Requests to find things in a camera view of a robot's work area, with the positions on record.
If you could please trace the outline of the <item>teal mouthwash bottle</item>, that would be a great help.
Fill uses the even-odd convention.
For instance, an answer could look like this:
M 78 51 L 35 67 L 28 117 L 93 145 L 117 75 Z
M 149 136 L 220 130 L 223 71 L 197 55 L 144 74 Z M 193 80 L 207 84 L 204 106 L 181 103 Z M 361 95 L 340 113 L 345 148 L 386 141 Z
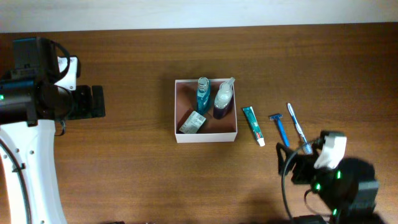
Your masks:
M 197 112 L 204 115 L 210 104 L 211 83 L 206 77 L 200 77 L 197 85 Z

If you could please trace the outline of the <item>green toothpaste tube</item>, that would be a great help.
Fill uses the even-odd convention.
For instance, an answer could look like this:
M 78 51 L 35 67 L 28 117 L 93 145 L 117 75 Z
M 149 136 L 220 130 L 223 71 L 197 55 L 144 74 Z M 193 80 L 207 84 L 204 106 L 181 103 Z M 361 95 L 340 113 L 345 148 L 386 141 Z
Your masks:
M 257 122 L 257 118 L 256 118 L 256 115 L 254 113 L 252 106 L 244 107 L 243 112 L 245 114 L 246 119 L 249 122 L 249 125 L 250 125 L 254 135 L 255 135 L 257 143 L 261 147 L 265 146 L 264 136 L 259 127 L 259 123 Z

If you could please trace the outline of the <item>blue white toothbrush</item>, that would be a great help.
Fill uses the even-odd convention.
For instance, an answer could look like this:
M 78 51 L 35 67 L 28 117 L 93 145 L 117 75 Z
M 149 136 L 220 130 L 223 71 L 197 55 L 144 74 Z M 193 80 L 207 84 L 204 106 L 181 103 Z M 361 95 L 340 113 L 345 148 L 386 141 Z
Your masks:
M 302 138 L 303 141 L 303 151 L 305 154 L 309 155 L 313 153 L 313 149 L 311 147 L 311 144 L 307 141 L 307 138 L 304 135 L 304 132 L 301 128 L 301 125 L 299 124 L 297 117 L 295 115 L 294 109 L 290 103 L 287 103 L 287 109 L 289 111 L 289 114 L 292 117 L 293 123 L 295 125 L 295 128 L 297 130 L 298 135 Z

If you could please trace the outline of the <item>green white soap bar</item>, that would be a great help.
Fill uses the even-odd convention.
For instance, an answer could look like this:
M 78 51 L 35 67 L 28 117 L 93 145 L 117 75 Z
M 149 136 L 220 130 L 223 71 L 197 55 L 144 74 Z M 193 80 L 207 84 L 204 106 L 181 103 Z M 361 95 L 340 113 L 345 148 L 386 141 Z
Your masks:
M 205 123 L 206 118 L 201 114 L 193 111 L 187 120 L 179 128 L 179 131 L 184 134 L 196 134 L 201 126 Z

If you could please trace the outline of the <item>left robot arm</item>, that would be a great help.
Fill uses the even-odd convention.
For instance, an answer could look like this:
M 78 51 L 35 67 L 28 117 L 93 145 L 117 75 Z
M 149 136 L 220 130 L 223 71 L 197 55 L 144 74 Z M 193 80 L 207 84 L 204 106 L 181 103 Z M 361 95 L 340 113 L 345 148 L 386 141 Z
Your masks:
M 55 169 L 56 126 L 106 114 L 102 86 L 78 85 L 80 61 L 50 39 L 12 43 L 1 77 L 1 162 L 13 223 L 65 223 Z

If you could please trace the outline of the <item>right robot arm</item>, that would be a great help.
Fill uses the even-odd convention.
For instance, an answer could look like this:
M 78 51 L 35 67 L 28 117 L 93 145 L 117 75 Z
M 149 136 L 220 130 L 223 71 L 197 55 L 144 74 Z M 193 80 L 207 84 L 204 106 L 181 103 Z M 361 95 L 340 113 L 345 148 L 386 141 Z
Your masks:
M 281 189 L 285 189 L 285 176 L 292 172 L 294 184 L 309 185 L 306 193 L 318 195 L 330 209 L 327 214 L 290 215 L 289 223 L 383 223 L 374 211 L 379 190 L 374 166 L 345 157 L 346 140 L 342 132 L 322 131 L 308 144 L 311 154 L 299 154 L 297 149 L 277 143 Z

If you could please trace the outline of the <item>clear pump soap bottle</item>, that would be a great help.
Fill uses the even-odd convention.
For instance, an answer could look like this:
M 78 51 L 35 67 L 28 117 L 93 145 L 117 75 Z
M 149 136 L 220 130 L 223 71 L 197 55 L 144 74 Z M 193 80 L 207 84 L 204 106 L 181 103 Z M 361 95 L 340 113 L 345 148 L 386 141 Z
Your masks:
M 229 109 L 229 104 L 233 96 L 233 84 L 235 78 L 231 77 L 229 80 L 223 82 L 215 96 L 213 117 L 215 119 L 222 119 L 226 116 Z

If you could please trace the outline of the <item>blue disposable razor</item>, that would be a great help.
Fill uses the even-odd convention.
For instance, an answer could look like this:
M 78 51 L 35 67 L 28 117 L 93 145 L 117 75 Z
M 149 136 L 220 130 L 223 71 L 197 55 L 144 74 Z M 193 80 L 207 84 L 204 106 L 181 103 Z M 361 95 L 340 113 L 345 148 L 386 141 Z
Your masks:
M 278 114 L 272 114 L 272 115 L 269 116 L 269 119 L 271 121 L 275 122 L 275 124 L 276 124 L 276 126 L 277 126 L 277 128 L 279 130 L 279 133 L 280 133 L 280 136 L 282 138 L 282 141 L 283 141 L 284 145 L 289 147 L 290 146 L 289 139 L 288 139 L 288 137 L 286 135 L 284 126 L 282 124 L 282 121 L 280 120 L 281 118 L 282 118 L 282 115 L 279 114 L 279 113 Z

